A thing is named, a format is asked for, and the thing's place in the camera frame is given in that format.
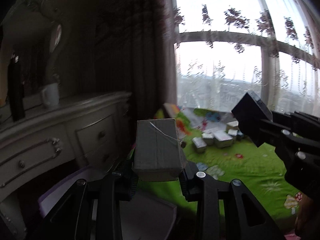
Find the bed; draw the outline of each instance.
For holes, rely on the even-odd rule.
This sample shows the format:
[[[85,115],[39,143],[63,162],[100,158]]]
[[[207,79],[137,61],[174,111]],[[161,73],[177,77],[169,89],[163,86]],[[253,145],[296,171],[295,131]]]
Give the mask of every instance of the bed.
[[[274,147],[263,144],[257,148],[248,138],[235,141],[230,147],[217,148],[208,146],[204,153],[197,153],[192,145],[193,137],[200,137],[203,128],[201,124],[196,128],[192,125],[193,117],[185,115],[181,107],[172,105],[170,116],[177,121],[179,133],[185,135],[187,145],[183,149],[188,160],[198,164],[206,173],[216,179],[230,182],[240,179],[251,190],[279,228],[288,232],[293,229],[297,208],[301,200],[300,192],[284,180],[285,167],[274,152]],[[205,119],[217,116],[217,112],[205,109],[188,109],[196,118]],[[155,118],[165,118],[160,109]],[[180,214],[194,216],[197,203],[188,203],[181,194],[178,181],[172,182],[143,182],[138,187],[178,206]],[[221,221],[224,220],[223,204],[220,201]]]

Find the white mug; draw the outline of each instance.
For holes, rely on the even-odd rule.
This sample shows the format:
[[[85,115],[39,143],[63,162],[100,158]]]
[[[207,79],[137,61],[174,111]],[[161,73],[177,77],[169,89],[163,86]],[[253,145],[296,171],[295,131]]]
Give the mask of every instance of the white mug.
[[[46,85],[41,90],[41,100],[45,107],[52,107],[59,104],[58,83]]]

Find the black bottle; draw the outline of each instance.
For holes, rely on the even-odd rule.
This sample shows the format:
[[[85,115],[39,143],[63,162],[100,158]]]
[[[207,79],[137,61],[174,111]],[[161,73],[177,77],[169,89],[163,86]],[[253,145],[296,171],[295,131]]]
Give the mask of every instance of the black bottle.
[[[8,66],[8,98],[14,122],[25,117],[22,102],[23,94],[21,93],[20,72],[21,65],[19,63],[19,57],[14,56],[10,60],[10,64]]]

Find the sheer curtain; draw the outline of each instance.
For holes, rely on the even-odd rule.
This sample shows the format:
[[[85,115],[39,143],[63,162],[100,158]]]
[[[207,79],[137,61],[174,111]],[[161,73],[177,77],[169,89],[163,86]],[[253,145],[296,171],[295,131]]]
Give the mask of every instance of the sheer curtain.
[[[178,104],[230,111],[247,90],[320,116],[320,36],[300,0],[176,0]]]

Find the green bedsheet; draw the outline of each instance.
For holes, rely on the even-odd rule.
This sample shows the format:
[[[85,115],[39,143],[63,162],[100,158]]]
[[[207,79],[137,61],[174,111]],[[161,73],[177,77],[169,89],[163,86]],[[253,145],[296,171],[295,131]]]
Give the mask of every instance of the green bedsheet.
[[[284,219],[288,220],[290,224],[294,221],[294,213],[296,213],[294,211],[297,207],[291,206],[298,205],[298,202],[295,203],[295,195],[298,190],[284,180],[285,167],[275,154],[273,146],[263,144],[257,148],[249,140],[243,139],[222,149],[208,146],[204,153],[199,154],[195,152],[191,140],[193,137],[200,137],[201,131],[190,128],[189,130],[191,135],[184,138],[184,141],[187,142],[184,152],[188,160],[206,164],[209,167],[206,172],[212,176],[218,176],[219,180],[230,182],[232,179],[240,179],[267,212],[276,221],[279,221],[280,226],[282,226],[281,223]],[[188,203],[184,199],[179,181],[139,181],[138,187],[176,204],[191,214],[196,213],[197,203]],[[220,206],[223,215],[222,202],[220,202]],[[287,228],[288,226],[290,225],[286,223],[282,227]]]

